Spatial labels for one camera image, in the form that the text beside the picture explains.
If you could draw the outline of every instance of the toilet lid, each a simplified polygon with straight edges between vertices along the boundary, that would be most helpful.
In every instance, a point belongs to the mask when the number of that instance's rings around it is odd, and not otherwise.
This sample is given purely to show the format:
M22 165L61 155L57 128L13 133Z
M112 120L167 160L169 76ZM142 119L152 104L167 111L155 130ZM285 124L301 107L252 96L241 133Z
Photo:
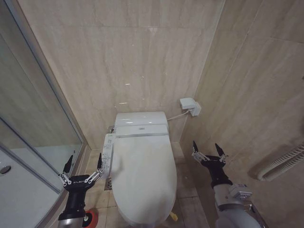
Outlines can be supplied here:
M133 225L163 222L176 194L176 168L168 135L116 138L112 188L122 216Z

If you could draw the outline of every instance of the shower enclosure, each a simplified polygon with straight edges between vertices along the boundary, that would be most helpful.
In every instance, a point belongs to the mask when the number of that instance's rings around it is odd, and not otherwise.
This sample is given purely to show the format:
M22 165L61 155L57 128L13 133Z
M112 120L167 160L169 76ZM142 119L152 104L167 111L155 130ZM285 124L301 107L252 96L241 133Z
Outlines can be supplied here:
M9 2L0 0L0 227L30 228L62 193L57 175L85 142Z

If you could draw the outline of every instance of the yellow object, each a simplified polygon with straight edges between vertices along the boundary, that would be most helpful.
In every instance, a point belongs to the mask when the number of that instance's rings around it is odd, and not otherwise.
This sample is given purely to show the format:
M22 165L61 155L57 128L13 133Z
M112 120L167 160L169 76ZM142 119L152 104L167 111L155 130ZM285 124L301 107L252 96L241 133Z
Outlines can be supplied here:
M175 222L179 219L179 217L177 217L177 215L174 214L172 211L170 212L170 216Z

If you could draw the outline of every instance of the toilet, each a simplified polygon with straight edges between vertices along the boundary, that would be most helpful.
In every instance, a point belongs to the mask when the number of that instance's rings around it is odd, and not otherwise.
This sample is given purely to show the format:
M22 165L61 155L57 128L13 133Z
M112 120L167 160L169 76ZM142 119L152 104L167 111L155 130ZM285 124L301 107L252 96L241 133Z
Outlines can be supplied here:
M122 217L153 228L170 214L176 196L176 168L164 112L116 116L112 189Z

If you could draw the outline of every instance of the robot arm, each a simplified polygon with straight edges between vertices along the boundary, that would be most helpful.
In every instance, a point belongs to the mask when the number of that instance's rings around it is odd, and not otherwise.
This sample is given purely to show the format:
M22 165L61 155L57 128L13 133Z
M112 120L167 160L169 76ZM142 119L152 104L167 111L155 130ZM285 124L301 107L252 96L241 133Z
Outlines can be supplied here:
M73 156L65 164L59 178L64 188L68 191L65 210L59 215L59 228L81 228L86 216L85 197L86 191L94 186L95 182L103 175L101 154L99 154L97 171L92 175L79 175L68 177L72 165Z
M217 228L261 228L253 217L244 211L242 200L251 196L252 192L245 184L233 184L225 174L226 155L215 144L219 156L204 155L199 152L193 141L192 156L202 166L208 168L212 178L211 186L215 192L218 211Z

